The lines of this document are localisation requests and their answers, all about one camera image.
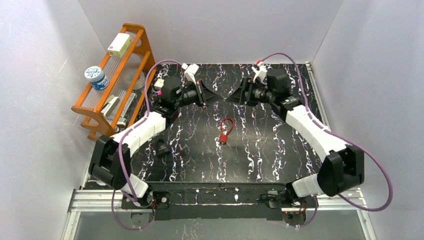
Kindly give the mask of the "red cable padlock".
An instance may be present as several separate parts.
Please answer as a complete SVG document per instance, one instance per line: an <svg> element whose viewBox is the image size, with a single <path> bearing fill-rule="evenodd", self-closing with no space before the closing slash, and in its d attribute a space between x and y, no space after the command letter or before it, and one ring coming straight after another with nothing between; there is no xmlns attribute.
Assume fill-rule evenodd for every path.
<svg viewBox="0 0 424 240"><path fill-rule="evenodd" d="M225 125L226 122L230 122L229 128L226 128L226 125ZM218 140L219 144L221 145L227 144L229 134L232 132L234 126L235 126L235 121L230 117L226 117L220 122L220 135Z"/></svg>

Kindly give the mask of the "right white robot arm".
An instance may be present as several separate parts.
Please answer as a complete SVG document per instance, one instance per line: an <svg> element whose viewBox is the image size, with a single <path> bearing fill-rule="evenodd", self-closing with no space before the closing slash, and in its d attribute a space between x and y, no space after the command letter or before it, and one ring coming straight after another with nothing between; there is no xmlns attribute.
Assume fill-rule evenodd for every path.
<svg viewBox="0 0 424 240"><path fill-rule="evenodd" d="M244 78L226 100L251 107L269 104L282 121L309 143L321 161L318 173L287 183L278 198L291 204L307 196L333 197L361 185L365 180L364 152L318 126L320 121L307 112L299 97L292 94L291 80L286 72L272 69L264 79L262 83L251 77Z"/></svg>

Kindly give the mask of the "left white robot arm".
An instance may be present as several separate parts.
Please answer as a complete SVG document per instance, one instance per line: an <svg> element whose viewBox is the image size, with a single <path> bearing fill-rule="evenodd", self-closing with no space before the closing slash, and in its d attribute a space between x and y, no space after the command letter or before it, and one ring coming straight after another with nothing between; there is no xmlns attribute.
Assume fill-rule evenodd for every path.
<svg viewBox="0 0 424 240"><path fill-rule="evenodd" d="M195 104L206 107L221 96L206 88L199 80L182 84L177 77L164 80L145 116L112 136L101 135L95 142L88 173L131 202L149 206L152 191L148 183L131 173L131 159L148 140L163 132L179 116L180 108Z"/></svg>

